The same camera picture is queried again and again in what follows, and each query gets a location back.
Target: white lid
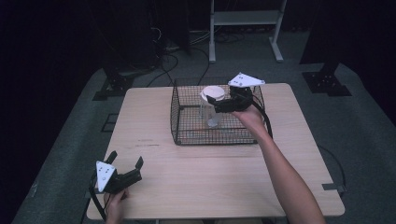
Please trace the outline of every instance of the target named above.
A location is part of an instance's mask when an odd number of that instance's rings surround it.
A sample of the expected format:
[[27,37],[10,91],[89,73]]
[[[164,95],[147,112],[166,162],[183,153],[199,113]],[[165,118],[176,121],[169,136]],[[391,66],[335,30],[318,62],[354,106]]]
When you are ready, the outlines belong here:
[[204,101],[207,101],[206,96],[215,98],[216,101],[224,99],[225,91],[219,86],[207,86],[201,91],[201,97]]

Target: human arm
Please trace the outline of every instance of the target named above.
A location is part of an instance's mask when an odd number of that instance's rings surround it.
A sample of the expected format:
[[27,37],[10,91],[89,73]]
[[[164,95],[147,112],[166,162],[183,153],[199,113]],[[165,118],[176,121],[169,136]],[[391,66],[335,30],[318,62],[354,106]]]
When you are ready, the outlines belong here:
[[123,220],[123,207],[121,200],[128,197],[128,189],[117,194],[105,194],[106,224],[121,224]]
[[257,140],[271,177],[276,197],[290,223],[325,223],[312,191],[284,157],[262,123],[262,115],[254,106],[233,112]]

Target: hand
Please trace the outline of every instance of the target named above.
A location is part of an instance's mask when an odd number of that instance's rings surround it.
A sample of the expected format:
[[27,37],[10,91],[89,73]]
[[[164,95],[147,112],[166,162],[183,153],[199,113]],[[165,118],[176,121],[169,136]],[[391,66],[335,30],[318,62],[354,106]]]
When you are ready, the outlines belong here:
[[231,114],[242,122],[254,138],[257,139],[259,134],[268,133],[262,122],[262,114],[254,105],[251,105],[245,111],[234,111]]
[[104,196],[106,209],[106,224],[120,224],[123,220],[121,200],[129,196],[128,189],[117,194],[106,193]]

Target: wire cage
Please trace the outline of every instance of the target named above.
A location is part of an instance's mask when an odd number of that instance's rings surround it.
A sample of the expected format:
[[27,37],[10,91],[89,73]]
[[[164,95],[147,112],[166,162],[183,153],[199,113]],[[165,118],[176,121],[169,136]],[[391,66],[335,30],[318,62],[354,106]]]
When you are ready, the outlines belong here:
[[[225,90],[225,99],[230,98],[227,84],[231,78],[179,78],[174,82],[171,103],[171,132],[178,146],[201,145],[245,145],[257,144],[248,129],[233,115],[223,113],[219,126],[209,128],[202,115],[200,92],[209,85],[218,85]],[[262,91],[259,86],[251,87],[254,100],[263,105]]]

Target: white shelf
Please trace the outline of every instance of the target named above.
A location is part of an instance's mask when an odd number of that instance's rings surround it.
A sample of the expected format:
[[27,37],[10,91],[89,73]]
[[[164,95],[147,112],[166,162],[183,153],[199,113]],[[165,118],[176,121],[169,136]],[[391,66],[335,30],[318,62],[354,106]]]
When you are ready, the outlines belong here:
[[217,11],[214,13],[214,25],[276,24],[278,16],[278,10]]
[[265,25],[274,24],[276,26],[274,36],[271,36],[270,45],[273,49],[276,61],[283,62],[282,54],[277,46],[277,38],[282,24],[283,14],[287,0],[282,0],[279,10],[257,10],[257,11],[215,11],[215,0],[211,2],[210,8],[210,41],[209,41],[209,62],[216,62],[215,47],[215,26],[221,25]]

